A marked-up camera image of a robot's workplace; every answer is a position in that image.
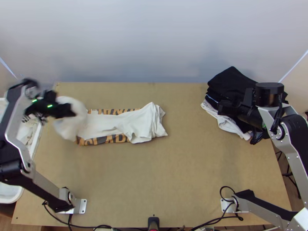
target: floor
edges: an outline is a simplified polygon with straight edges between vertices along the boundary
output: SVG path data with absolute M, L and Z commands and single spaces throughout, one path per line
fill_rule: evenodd
M 285 158 L 285 156 L 282 154 L 279 159 L 279 166 L 282 173 L 286 173 L 288 168 L 288 162 Z M 287 178 L 284 177 L 285 186 L 288 192 L 289 200 L 291 203 L 292 210 L 299 211 L 301 210 L 304 205 L 302 200 L 298 198 L 297 191 L 293 183 Z M 259 225 L 259 226 L 233 226 L 233 227 L 215 227 L 217 230 L 230 230 L 230 231 L 262 231 L 264 229 L 268 229 L 273 227 L 273 225 Z M 0 231 L 68 231 L 68 227 L 41 227 L 41 226 L 26 226 L 26 225 L 16 225 L 11 224 L 11 218 L 6 216 L 0 216 Z M 86 231 L 91 229 L 79 229 L 79 228 L 73 228 L 74 231 Z M 125 229 L 123 231 L 138 231 L 136 229 Z M 162 229 L 162 231 L 176 231 L 177 228 L 173 229 Z

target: clothing pile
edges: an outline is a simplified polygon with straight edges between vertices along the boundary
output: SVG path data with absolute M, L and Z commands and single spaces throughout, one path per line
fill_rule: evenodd
M 266 129 L 256 129 L 254 126 L 239 120 L 236 115 L 219 115 L 218 103 L 222 100 L 227 100 L 233 106 L 240 105 L 244 100 L 246 89 L 255 88 L 256 83 L 256 81 L 249 79 L 235 67 L 229 67 L 208 82 L 209 88 L 204 101 L 201 103 L 201 107 L 217 119 L 219 128 L 236 133 L 246 141 L 253 137 L 250 141 L 251 144 L 256 144 L 263 138 L 267 139 L 268 133 Z M 284 93 L 283 102 L 286 102 L 286 96 L 287 93 Z
M 74 117 L 56 119 L 55 131 L 78 145 L 142 143 L 167 136 L 162 125 L 165 112 L 153 102 L 136 109 L 90 109 L 77 99 L 60 96 L 58 103 L 70 103 Z

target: black cable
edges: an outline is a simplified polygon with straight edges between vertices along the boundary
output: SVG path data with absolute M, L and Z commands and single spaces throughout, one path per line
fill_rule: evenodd
M 215 219 L 210 220 L 210 221 L 208 221 L 208 222 L 206 222 L 206 223 L 203 223 L 203 224 L 201 224 L 201 225 L 198 225 L 198 226 L 192 228 L 191 231 L 195 231 L 196 229 L 199 229 L 199 228 L 201 228 L 201 227 L 203 227 L 203 226 L 217 224 L 217 223 L 220 222 L 222 219 L 226 219 L 226 218 L 238 218 L 240 221 L 243 221 L 243 220 L 244 220 L 244 219 L 243 219 L 242 217 L 240 217 L 237 213 L 235 213 L 235 216 L 227 216 L 227 217 L 225 217 L 225 214 L 226 214 L 228 208 L 229 208 L 232 204 L 235 204 L 235 203 L 234 203 L 234 201 L 227 200 L 227 199 L 225 199 L 224 197 L 222 197 L 221 192 L 222 192 L 222 190 L 223 190 L 224 188 L 231 189 L 231 190 L 233 191 L 233 193 L 235 194 L 235 191 L 234 191 L 231 187 L 229 187 L 229 186 L 223 186 L 223 187 L 220 188 L 219 194 L 220 194 L 221 198 L 222 198 L 224 201 L 230 202 L 230 204 L 229 204 L 229 205 L 227 206 L 227 208 L 224 210 L 223 215 L 222 215 L 221 217 L 219 217 L 219 218 L 215 218 Z
M 59 218 L 57 218 L 56 216 L 54 216 L 54 215 L 47 209 L 47 207 L 46 207 L 47 202 L 46 202 L 46 201 L 44 201 L 44 202 L 42 203 L 42 205 L 44 205 L 44 208 L 45 208 L 45 210 L 49 213 L 49 215 L 51 215 L 51 216 L 52 216 L 54 219 L 56 219 L 58 222 L 60 222 L 60 223 L 62 223 L 62 224 L 65 224 L 65 225 L 67 225 L 67 226 L 69 225 L 67 222 L 61 221 Z M 81 228 L 81 229 L 97 229 L 97 228 L 112 229 L 111 226 L 105 225 L 105 224 L 101 224 L 101 225 L 99 225 L 99 226 L 78 226 L 78 225 L 70 224 L 69 226 L 70 226 L 70 227 Z
M 233 190 L 233 188 L 231 188 L 231 187 L 229 187 L 229 186 L 223 186 L 223 187 L 221 187 L 220 190 L 219 190 L 220 197 L 221 197 L 224 201 L 233 202 L 233 201 L 231 201 L 231 200 L 225 199 L 225 198 L 221 195 L 221 192 L 222 192 L 222 190 L 223 190 L 224 188 L 231 189 L 232 192 L 233 192 L 233 194 L 235 193 L 235 191 Z
M 280 123 L 281 117 L 284 114 L 282 107 L 282 94 L 278 95 L 278 100 L 279 100 L 279 108 L 275 113 L 274 122 L 270 128 L 270 131 L 273 132 L 274 134 L 277 134 L 278 125 Z
M 73 231 L 72 228 L 71 228 L 71 226 L 70 226 L 70 221 L 72 220 L 72 217 L 73 217 L 73 214 L 69 214 L 69 220 L 68 220 L 68 222 L 67 222 L 70 231 Z

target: black folded clothing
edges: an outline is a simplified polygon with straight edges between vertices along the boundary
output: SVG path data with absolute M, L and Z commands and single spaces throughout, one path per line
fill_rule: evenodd
M 208 82 L 209 88 L 205 99 L 216 110 L 218 110 L 218 102 L 221 100 L 230 101 L 236 107 L 243 102 L 246 89 L 255 88 L 256 83 L 256 81 L 249 79 L 235 67 L 229 67 Z M 286 96 L 287 93 L 284 93 L 283 102 L 286 102 Z M 236 116 L 230 115 L 229 117 L 236 122 L 236 125 L 243 133 L 256 130 L 252 125 L 239 120 Z

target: white wall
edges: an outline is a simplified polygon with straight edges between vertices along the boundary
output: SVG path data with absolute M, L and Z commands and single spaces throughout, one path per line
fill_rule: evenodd
M 308 48 L 307 0 L 1 0 L 0 56 L 54 81 L 278 81 Z

